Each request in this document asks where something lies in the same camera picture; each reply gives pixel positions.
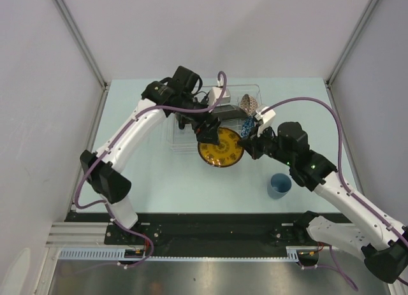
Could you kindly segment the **brown patterned small bowl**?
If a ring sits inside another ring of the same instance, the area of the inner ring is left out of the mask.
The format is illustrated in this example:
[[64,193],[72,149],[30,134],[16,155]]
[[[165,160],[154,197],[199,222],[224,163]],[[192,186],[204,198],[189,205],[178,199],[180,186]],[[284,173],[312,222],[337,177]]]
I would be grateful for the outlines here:
[[249,94],[244,94],[238,107],[246,112],[246,114],[252,115],[258,109],[259,104],[255,97],[250,96]]

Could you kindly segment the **light blue cup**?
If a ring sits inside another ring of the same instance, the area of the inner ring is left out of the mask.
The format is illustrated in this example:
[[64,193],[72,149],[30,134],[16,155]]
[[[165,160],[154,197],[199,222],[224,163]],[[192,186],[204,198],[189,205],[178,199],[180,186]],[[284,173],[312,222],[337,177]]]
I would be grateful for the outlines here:
[[292,188],[290,177],[283,173],[272,175],[268,182],[267,192],[272,199],[280,199]]

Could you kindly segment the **clear wire dish rack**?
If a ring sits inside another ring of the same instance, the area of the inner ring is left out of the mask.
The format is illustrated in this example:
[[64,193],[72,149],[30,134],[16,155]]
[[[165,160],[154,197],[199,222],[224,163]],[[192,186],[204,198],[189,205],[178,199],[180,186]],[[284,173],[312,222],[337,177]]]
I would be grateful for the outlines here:
[[[258,84],[229,85],[227,91],[229,92],[229,102],[222,103],[219,106],[228,104],[238,106],[244,94],[255,97],[258,104],[262,104],[261,91]],[[240,134],[244,120],[221,121],[221,126],[230,128]],[[197,151],[196,135],[193,129],[187,126],[184,130],[180,130],[175,114],[170,115],[167,121],[167,141],[170,149],[174,152],[193,154]]]

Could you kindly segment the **black gold saucer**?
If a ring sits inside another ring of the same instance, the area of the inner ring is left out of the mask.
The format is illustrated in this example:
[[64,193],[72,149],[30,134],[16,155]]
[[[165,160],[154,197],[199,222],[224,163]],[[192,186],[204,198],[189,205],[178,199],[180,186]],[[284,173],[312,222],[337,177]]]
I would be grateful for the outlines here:
[[236,164],[244,154],[244,148],[238,144],[240,135],[227,127],[218,129],[219,144],[198,142],[198,153],[209,165],[227,168]]

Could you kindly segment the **red black mug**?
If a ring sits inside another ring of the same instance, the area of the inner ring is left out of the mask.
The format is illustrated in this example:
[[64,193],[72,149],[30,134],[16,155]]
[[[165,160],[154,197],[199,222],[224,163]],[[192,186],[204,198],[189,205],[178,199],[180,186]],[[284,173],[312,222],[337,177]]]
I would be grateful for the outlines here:
[[180,130],[184,130],[187,126],[193,128],[194,120],[190,116],[177,112],[175,114],[175,118],[177,121],[178,128]]

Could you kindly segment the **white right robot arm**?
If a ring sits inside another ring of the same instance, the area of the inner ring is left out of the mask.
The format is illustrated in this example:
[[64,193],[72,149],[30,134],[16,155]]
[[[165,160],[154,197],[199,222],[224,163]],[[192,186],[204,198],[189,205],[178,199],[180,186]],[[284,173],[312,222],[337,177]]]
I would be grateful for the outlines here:
[[310,149],[308,135],[297,122],[281,124],[277,134],[268,128],[252,133],[239,145],[253,158],[267,155],[289,168],[293,181],[338,209],[355,229],[308,212],[306,222],[294,228],[295,240],[313,240],[337,247],[362,260],[379,280],[392,284],[407,268],[407,226],[380,210],[353,189],[325,156]]

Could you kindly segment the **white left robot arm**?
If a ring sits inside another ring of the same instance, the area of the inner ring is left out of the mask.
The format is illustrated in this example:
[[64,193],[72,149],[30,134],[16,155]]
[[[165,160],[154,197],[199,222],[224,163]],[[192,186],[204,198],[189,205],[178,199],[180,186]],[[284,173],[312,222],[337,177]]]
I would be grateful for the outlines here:
[[122,176],[122,171],[140,143],[173,112],[197,124],[195,132],[199,142],[215,144],[219,141],[220,122],[212,111],[226,93],[226,80],[218,79],[217,86],[210,91],[209,104],[196,102],[191,94],[193,88],[194,85],[171,78],[148,84],[136,108],[115,135],[95,152],[84,150],[80,156],[84,175],[75,192],[75,206],[83,207],[78,202],[79,195],[83,185],[89,183],[99,194],[99,203],[106,206],[112,220],[120,226],[119,237],[128,244],[140,239],[141,229],[136,225],[138,216],[128,197],[131,182]]

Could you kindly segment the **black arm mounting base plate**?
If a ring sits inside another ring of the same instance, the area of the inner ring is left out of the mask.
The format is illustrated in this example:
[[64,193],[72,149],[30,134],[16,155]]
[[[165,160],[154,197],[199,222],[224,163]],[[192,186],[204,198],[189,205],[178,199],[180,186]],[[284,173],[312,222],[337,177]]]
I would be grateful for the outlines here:
[[165,245],[172,240],[215,241],[259,241],[273,246],[321,246],[304,229],[280,224],[222,224],[222,223],[143,223],[131,228],[149,237],[156,245]]

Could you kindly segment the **black floral square plate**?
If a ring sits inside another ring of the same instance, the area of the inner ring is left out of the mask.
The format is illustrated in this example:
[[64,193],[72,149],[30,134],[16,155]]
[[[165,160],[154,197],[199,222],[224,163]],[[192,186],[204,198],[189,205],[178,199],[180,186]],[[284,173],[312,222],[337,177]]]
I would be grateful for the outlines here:
[[217,106],[212,113],[222,122],[229,120],[244,120],[247,117],[247,113],[243,109],[230,104]]

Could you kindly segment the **blue patterned bowl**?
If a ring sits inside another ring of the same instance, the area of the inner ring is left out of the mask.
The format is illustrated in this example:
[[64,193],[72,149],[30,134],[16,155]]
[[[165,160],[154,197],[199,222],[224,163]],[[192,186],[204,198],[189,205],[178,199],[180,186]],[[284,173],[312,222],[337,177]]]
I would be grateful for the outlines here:
[[255,121],[253,119],[253,117],[248,117],[244,120],[244,123],[242,124],[242,128],[241,128],[241,137],[242,138],[247,138],[252,129],[255,127]]

